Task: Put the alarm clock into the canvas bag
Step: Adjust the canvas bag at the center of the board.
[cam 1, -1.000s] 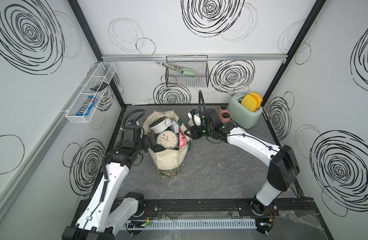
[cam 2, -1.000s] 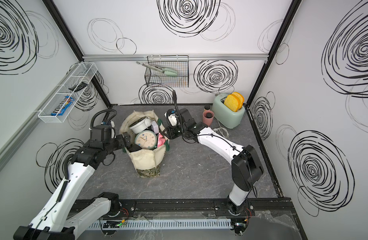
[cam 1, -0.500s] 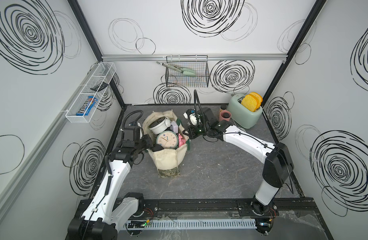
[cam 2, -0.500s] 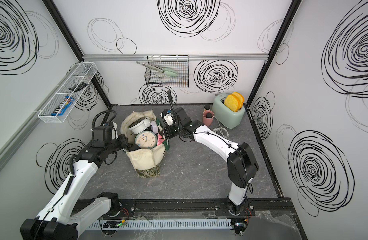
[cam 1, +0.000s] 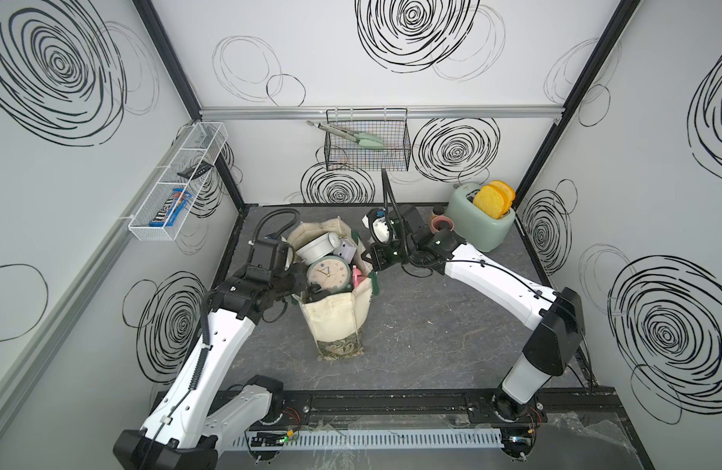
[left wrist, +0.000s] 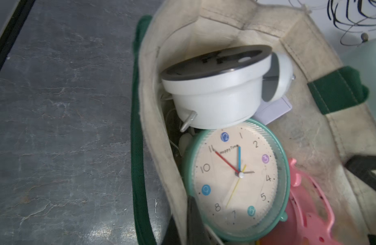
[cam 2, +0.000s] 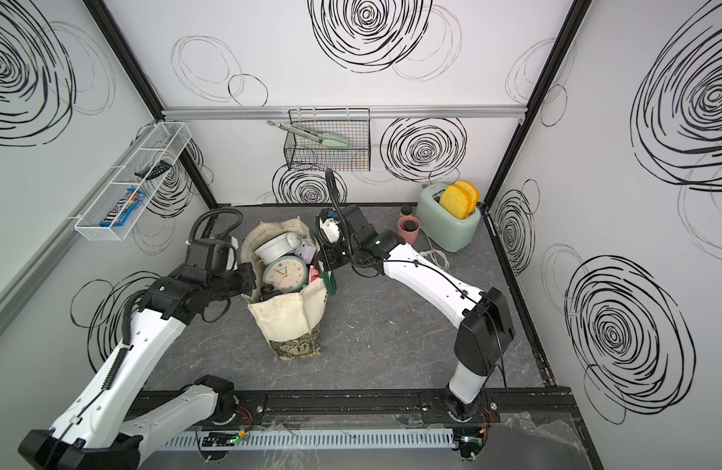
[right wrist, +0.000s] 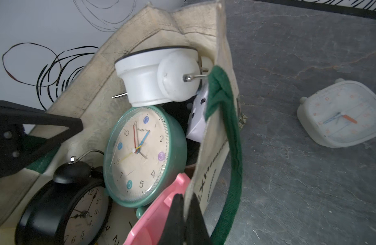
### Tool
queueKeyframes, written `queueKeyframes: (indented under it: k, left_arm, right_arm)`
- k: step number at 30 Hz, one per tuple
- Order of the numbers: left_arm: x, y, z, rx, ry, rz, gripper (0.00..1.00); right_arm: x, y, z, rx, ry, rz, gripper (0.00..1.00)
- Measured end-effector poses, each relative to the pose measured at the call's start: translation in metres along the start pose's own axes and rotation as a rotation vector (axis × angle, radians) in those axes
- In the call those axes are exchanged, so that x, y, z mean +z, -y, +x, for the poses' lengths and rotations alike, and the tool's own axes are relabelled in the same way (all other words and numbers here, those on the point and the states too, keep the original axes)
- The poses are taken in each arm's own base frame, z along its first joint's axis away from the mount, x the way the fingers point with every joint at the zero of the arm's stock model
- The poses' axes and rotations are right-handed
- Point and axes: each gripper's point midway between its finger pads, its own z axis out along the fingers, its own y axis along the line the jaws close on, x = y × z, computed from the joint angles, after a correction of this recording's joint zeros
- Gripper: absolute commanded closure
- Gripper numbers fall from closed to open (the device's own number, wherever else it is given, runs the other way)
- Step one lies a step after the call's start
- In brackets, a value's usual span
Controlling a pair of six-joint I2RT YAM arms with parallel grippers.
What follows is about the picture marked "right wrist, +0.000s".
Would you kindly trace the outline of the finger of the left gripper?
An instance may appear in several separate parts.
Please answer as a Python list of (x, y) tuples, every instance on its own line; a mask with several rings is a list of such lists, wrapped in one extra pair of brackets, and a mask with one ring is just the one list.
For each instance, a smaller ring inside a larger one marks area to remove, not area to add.
[[(49, 138), (31, 136), (24, 125), (62, 126)], [(8, 101), (0, 101), (0, 178), (13, 175), (83, 130), (79, 118), (53, 115)]]

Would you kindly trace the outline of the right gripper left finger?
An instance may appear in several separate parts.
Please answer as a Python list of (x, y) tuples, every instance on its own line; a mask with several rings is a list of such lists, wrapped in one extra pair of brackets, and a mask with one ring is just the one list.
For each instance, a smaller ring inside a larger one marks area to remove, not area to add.
[(184, 243), (185, 222), (183, 205), (183, 194), (174, 195), (163, 233), (158, 242), (159, 245), (182, 245)]

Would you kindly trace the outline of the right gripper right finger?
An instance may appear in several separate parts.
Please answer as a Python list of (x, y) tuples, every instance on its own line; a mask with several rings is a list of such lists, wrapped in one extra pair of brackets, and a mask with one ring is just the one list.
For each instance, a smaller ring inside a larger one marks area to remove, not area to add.
[(212, 245), (197, 196), (193, 194), (186, 220), (185, 238), (187, 245)]

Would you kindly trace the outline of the pink round alarm clock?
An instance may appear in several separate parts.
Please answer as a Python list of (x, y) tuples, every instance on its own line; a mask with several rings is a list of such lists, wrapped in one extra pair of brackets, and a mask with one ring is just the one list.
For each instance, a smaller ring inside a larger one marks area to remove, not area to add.
[(163, 233), (173, 197), (185, 194), (191, 179), (185, 173), (179, 173), (175, 181), (168, 186), (149, 206), (131, 229), (124, 245), (156, 245)]

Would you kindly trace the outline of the cream canvas tote bag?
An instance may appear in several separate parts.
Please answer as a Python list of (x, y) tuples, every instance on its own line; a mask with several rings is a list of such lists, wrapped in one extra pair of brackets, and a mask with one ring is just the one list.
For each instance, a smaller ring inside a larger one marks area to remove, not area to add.
[(48, 113), (80, 118), (84, 130), (64, 143), (50, 167), (67, 154), (69, 145), (84, 149), (100, 148), (107, 143), (110, 130), (128, 109), (127, 102), (113, 102), (112, 93), (123, 86), (114, 70), (121, 56), (162, 45), (189, 45), (214, 61), (210, 73), (209, 107), (196, 169), (184, 196), (184, 214), (188, 215), (193, 195), (205, 211), (227, 156), (232, 171), (229, 192), (221, 216), (211, 235), (214, 245), (225, 243), (232, 228), (242, 192), (242, 146), (240, 139), (239, 90), (226, 38), (224, 1), (208, 1), (166, 11), (147, 5), (124, 23), (100, 48), (73, 84), (48, 109)]

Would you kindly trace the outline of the small black twin bell clock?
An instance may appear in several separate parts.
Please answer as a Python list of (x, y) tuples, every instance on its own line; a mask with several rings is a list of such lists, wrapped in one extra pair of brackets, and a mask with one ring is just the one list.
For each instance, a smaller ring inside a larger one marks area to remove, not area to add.
[(16, 227), (17, 245), (94, 245), (107, 224), (112, 199), (105, 187), (101, 167), (83, 158), (56, 169), (29, 201)]

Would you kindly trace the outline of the green round alarm clock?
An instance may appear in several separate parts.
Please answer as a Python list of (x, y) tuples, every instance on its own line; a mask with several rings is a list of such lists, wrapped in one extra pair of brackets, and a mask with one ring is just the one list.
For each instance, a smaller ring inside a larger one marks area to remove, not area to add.
[(172, 184), (186, 162), (185, 133), (174, 117), (156, 106), (131, 108), (110, 133), (105, 186), (117, 204), (143, 208)]

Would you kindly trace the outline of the small white square clock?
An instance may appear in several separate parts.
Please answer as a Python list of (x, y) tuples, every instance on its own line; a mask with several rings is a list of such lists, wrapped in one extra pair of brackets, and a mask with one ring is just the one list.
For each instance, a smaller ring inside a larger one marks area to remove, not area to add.
[(205, 111), (207, 106), (209, 85), (205, 82), (194, 99), (188, 121), (186, 138), (201, 143), (206, 127)]

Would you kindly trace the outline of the white twin bell clock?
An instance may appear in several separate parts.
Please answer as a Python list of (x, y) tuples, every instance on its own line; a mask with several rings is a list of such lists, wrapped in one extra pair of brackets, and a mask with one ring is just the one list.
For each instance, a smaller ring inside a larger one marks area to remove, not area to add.
[(131, 53), (118, 59), (114, 66), (131, 106), (144, 107), (194, 97), (213, 62), (200, 56), (195, 48), (170, 46)]

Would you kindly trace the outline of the yellow rectangular alarm clock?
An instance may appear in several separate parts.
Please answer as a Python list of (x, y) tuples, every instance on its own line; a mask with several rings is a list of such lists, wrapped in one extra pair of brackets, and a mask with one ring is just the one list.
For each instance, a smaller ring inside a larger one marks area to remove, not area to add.
[(122, 245), (137, 221), (134, 208), (113, 202), (108, 221), (96, 245)]

